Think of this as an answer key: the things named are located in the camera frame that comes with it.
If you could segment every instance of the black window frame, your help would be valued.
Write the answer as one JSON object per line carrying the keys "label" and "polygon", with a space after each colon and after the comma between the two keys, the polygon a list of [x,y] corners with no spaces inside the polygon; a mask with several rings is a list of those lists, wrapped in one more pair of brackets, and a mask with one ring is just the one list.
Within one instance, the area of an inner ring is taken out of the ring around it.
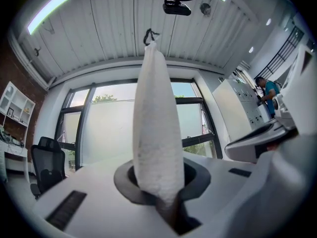
{"label": "black window frame", "polygon": [[[203,134],[195,137],[190,137],[190,138],[185,138],[182,139],[182,144],[183,147],[187,146],[192,146],[192,145],[197,145],[200,143],[208,142],[208,141],[213,141],[215,151],[216,151],[216,157],[218,159],[222,159],[222,150],[218,138],[218,134],[216,131],[216,128],[214,126],[211,114],[209,112],[208,106],[204,100],[204,97],[201,94],[201,91],[194,81],[194,79],[180,79],[180,78],[171,78],[170,79],[171,83],[191,83],[194,92],[196,93],[197,97],[184,97],[184,98],[175,98],[176,104],[177,105],[185,105],[185,104],[201,104],[202,111],[206,115],[206,123],[208,125],[208,128],[211,129],[211,133],[208,134]],[[76,88],[76,89],[70,89],[65,101],[63,103],[62,109],[60,111],[58,120],[57,120],[57,125],[55,129],[55,136],[54,138],[57,140],[57,136],[59,135],[60,137],[60,129],[61,127],[59,126],[63,122],[63,117],[64,114],[69,114],[69,113],[77,113],[80,112],[80,117],[79,117],[79,122],[78,122],[78,127],[77,127],[77,132],[76,132],[76,142],[74,143],[64,143],[64,142],[58,142],[61,148],[75,151],[75,171],[79,170],[81,168],[80,166],[80,147],[81,147],[81,138],[82,138],[82,131],[84,127],[84,121],[85,117],[88,111],[88,103],[91,103],[95,94],[95,90],[98,87],[103,87],[103,86],[110,86],[110,85],[120,85],[120,84],[131,84],[131,83],[137,83],[138,79],[126,79],[126,80],[115,80],[115,81],[108,81],[104,83],[98,83],[98,84],[91,84],[87,85],[84,87]],[[75,106],[75,107],[68,107],[70,106],[70,103],[75,95],[76,92],[83,91],[83,90],[89,90],[84,102],[84,105],[80,106]]]}

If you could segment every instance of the tree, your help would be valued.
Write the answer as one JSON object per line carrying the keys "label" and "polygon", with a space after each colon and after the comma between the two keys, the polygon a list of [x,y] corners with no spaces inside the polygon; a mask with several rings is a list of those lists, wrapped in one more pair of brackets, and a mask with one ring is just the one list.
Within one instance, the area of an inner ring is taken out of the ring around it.
{"label": "tree", "polygon": [[106,102],[106,101],[116,101],[116,98],[113,98],[113,95],[105,94],[104,96],[96,96],[91,103],[98,103],[98,102]]}

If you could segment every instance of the black hook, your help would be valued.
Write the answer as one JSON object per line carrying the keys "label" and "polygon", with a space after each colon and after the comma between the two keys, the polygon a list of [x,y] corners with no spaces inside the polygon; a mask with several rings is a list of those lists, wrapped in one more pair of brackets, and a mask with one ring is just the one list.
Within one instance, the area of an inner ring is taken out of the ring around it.
{"label": "black hook", "polygon": [[153,35],[159,35],[159,33],[155,33],[155,32],[152,31],[151,28],[149,28],[149,29],[147,30],[147,33],[146,33],[145,36],[144,36],[144,39],[143,39],[143,43],[145,44],[145,46],[148,46],[148,45],[150,44],[150,43],[147,43],[147,39],[148,39],[148,37],[149,37],[149,34],[151,34],[151,39],[152,39],[152,41],[155,40]]}

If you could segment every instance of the window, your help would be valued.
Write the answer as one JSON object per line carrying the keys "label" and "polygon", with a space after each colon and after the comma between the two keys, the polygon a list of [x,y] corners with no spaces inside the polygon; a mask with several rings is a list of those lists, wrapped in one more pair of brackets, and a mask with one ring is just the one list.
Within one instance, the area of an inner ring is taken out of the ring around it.
{"label": "window", "polygon": [[[214,125],[195,82],[171,81],[184,151],[222,158]],[[132,157],[136,88],[137,80],[132,79],[92,85],[68,94],[59,116],[56,139],[67,155],[65,169],[69,173],[119,155]]]}

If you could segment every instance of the mesh chair back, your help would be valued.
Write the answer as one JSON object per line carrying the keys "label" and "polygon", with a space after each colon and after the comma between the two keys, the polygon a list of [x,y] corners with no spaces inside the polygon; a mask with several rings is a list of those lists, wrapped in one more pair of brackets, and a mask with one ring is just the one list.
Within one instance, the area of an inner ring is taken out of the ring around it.
{"label": "mesh chair back", "polygon": [[32,146],[31,154],[41,193],[65,178],[65,153],[56,140],[42,137],[39,145]]}

